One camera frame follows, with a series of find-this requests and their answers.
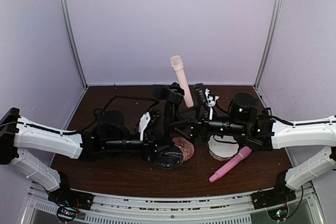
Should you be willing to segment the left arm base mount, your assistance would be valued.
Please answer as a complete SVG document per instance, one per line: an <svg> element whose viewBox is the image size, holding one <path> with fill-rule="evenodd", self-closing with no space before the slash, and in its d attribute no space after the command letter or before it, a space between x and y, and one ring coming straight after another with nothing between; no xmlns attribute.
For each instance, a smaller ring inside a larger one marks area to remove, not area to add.
<svg viewBox="0 0 336 224"><path fill-rule="evenodd" d="M94 200L93 194L75 190L46 190L46 193L48 200L58 206L56 217L64 223L73 221L81 210L90 210Z"/></svg>

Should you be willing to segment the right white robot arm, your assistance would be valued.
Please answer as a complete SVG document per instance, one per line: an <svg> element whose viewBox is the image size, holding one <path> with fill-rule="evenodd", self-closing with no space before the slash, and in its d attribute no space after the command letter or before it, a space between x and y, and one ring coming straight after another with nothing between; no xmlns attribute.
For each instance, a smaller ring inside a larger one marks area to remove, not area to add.
<svg viewBox="0 0 336 224"><path fill-rule="evenodd" d="M232 136L253 151L271 151L293 146L323 148L304 163L278 174L276 187L296 190L306 182L335 168L335 116L290 122L272 115L269 108L258 112L260 102L248 93L237 93L228 106L227 116L198 111L192 119L171 123L190 126L190 138L209 135Z"/></svg>

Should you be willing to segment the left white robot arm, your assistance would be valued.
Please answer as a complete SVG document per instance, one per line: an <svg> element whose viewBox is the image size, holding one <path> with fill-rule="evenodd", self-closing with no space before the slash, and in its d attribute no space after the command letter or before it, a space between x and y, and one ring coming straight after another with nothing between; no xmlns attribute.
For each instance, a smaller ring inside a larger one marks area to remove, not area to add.
<svg viewBox="0 0 336 224"><path fill-rule="evenodd" d="M67 175L48 168L29 148L88 162L111 153L136 151L160 168L175 168L182 164L183 154L171 140L156 136L152 126L159 118L159 110L145 112L138 131L131 134L120 111L101 111L92 131L66 131L33 122L21 116L18 108L11 108L1 119L1 164L16 166L54 195L71 193Z"/></svg>

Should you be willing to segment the cream microphone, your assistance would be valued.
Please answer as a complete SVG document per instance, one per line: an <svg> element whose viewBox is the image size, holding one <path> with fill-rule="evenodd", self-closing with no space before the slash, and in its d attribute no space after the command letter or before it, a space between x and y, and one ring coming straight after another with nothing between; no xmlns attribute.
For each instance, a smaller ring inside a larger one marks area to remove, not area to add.
<svg viewBox="0 0 336 224"><path fill-rule="evenodd" d="M171 67L175 72L180 87L184 90L184 101L188 108L194 106L193 98L190 92L188 81L184 72L184 63L180 55L175 55L170 58Z"/></svg>

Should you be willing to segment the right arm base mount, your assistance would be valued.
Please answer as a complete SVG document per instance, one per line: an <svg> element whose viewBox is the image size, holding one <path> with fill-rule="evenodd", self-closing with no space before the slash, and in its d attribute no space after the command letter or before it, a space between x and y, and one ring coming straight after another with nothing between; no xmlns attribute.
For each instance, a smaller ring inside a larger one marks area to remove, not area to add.
<svg viewBox="0 0 336 224"><path fill-rule="evenodd" d="M288 202L296 199L291 189L259 190L251 194L254 209L266 209L273 221L284 221L289 216Z"/></svg>

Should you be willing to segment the black mic stand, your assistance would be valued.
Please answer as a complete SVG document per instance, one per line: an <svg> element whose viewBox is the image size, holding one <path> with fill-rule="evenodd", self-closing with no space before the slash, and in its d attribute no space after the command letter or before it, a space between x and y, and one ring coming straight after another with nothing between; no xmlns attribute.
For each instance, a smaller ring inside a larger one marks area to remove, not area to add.
<svg viewBox="0 0 336 224"><path fill-rule="evenodd" d="M184 98L185 92L177 82L173 82L169 86L169 91L170 91L169 102L172 104L171 107L174 114L174 120L177 121L179 118L177 113Z"/></svg>
<svg viewBox="0 0 336 224"><path fill-rule="evenodd" d="M172 107L171 107L172 104L169 102L169 97L170 97L169 86L170 85L155 85L153 93L152 93L154 98L165 101L164 111L163 111L163 116L164 116L164 120L163 120L164 139L163 141L164 142L172 141L172 138L171 138L172 129L170 127L170 124L175 122L174 114L173 114ZM183 163L182 151L175 145L165 148L164 150L166 149L177 151L179 154L178 161L154 161L153 159L152 163L163 169L173 169L173 168L180 166Z"/></svg>

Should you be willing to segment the pink microphone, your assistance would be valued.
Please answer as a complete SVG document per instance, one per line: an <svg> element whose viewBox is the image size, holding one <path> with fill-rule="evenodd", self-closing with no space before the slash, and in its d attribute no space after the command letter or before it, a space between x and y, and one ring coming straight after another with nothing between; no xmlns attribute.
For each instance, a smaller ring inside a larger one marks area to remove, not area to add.
<svg viewBox="0 0 336 224"><path fill-rule="evenodd" d="M236 165L238 165L242 160L246 159L252 152L252 149L248 146L241 148L238 153L231 158L227 163L225 163L220 169L218 169L209 179L210 183L216 182L228 172L230 172Z"/></svg>

